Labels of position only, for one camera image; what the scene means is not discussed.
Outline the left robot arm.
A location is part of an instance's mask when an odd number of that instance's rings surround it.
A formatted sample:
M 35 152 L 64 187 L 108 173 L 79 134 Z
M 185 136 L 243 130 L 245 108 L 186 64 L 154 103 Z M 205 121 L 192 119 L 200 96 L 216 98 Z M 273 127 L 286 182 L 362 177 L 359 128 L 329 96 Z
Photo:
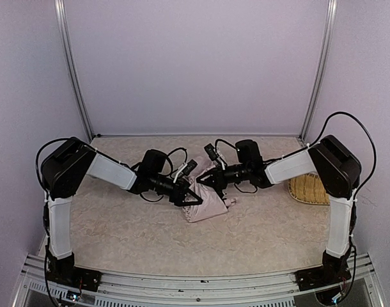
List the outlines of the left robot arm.
M 184 177 L 163 174 L 170 156 L 150 149 L 134 166 L 110 157 L 76 137 L 44 144 L 35 157 L 38 182 L 45 197 L 45 229 L 48 250 L 57 260 L 73 257 L 71 242 L 72 203 L 86 182 L 97 180 L 130 194 L 153 191 L 176 207 L 198 206 L 202 197 Z

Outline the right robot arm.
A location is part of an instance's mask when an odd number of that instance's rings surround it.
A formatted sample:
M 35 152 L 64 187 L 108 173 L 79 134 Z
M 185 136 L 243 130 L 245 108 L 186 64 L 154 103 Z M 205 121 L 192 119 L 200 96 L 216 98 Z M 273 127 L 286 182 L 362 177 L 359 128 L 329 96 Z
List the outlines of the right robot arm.
M 264 160 L 257 142 L 244 139 L 235 143 L 237 164 L 228 165 L 217 145 L 205 146 L 205 152 L 216 166 L 196 181 L 222 195 L 228 184 L 248 181 L 257 189 L 266 189 L 296 179 L 317 179 L 331 207 L 329 237 L 325 257 L 343 258 L 351 249 L 355 225 L 356 192 L 362 166 L 354 154 L 333 135 L 322 138 L 295 152 Z

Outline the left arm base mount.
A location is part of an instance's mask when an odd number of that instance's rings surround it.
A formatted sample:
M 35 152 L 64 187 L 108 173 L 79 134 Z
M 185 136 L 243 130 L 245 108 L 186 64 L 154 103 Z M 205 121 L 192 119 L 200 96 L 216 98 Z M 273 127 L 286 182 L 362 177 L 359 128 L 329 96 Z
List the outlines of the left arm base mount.
M 47 279 L 60 285 L 97 292 L 102 273 L 93 269 L 85 269 L 77 266 L 59 267 L 49 264 Z

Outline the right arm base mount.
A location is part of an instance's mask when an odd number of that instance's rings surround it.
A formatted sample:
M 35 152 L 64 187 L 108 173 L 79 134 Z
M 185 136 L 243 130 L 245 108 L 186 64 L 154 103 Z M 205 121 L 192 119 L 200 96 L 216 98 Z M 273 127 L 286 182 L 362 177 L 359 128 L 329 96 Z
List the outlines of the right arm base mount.
M 298 270 L 295 273 L 296 282 L 300 291 L 312 290 L 315 288 L 321 288 L 328 285 L 333 285 L 342 282 L 344 279 L 350 279 L 351 273 L 347 264 L 343 265 L 343 268 L 335 272 L 335 270 L 329 266 L 318 266 L 309 269 Z

